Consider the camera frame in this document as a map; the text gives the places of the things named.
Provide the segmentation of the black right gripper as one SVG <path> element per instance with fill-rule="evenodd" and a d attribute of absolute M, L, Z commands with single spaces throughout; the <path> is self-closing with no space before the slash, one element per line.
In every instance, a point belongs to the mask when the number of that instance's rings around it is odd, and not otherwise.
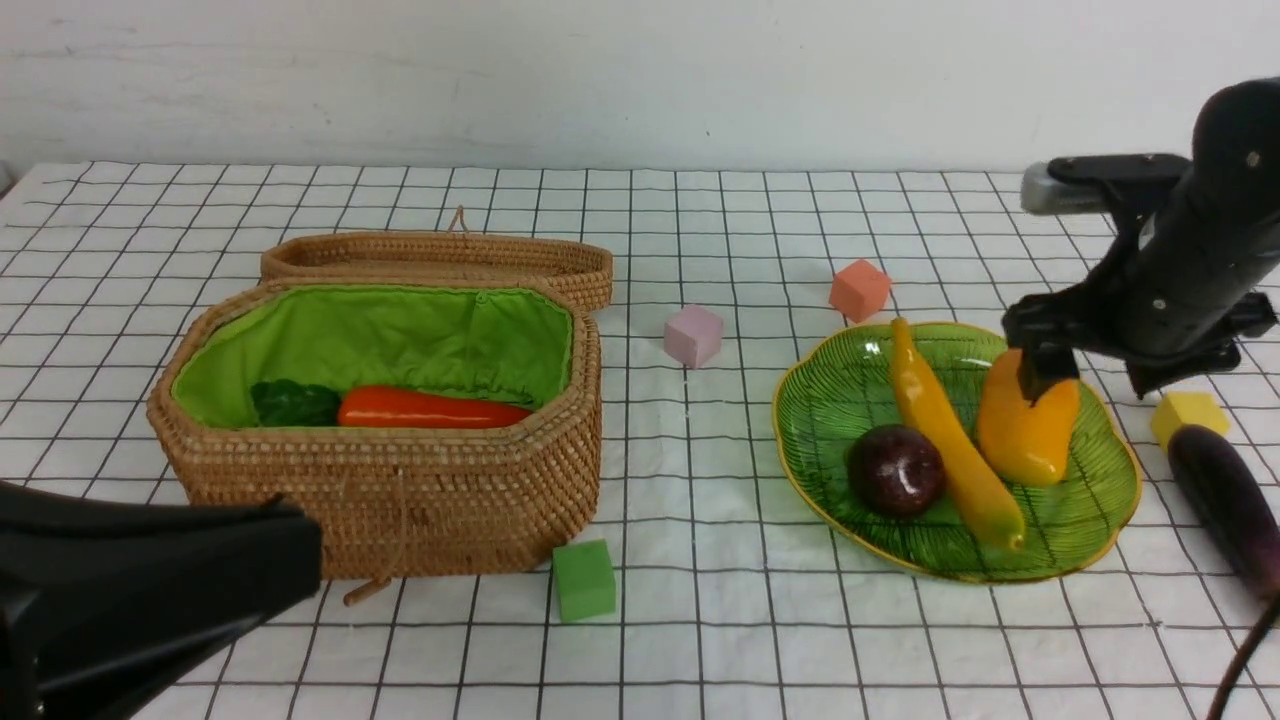
<path fill-rule="evenodd" d="M 1277 310 L 1256 288 L 1276 266 L 1276 197 L 1225 208 L 1197 190 L 1172 193 L 1085 279 L 1027 296 L 1006 311 L 1006 340 L 1021 351 L 1023 398 L 1038 404 L 1060 383 L 1078 380 L 1075 348 L 1126 360 L 1138 398 L 1235 370 L 1235 338 L 1277 327 Z"/>

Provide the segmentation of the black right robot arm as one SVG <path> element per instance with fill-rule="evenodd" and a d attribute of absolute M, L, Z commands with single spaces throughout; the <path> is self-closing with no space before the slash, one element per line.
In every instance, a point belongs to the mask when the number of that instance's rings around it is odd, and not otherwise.
<path fill-rule="evenodd" d="M 1279 83 L 1251 79 L 1211 96 L 1192 155 L 1055 158 L 1028 167 L 1030 215 L 1106 213 L 1116 237 L 1085 278 L 1030 293 L 1004 314 L 1034 402 L 1079 377 L 1079 351 L 1125 364 L 1135 395 L 1239 366 L 1240 338 L 1277 324 L 1258 286 L 1279 261 Z"/>

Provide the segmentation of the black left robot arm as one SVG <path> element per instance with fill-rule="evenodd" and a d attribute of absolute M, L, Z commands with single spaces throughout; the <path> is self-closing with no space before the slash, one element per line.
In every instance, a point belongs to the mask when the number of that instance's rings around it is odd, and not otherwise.
<path fill-rule="evenodd" d="M 3 484 L 5 719 L 129 719 L 312 597 L 323 532 L 275 496 L 243 506 L 73 498 Z"/>

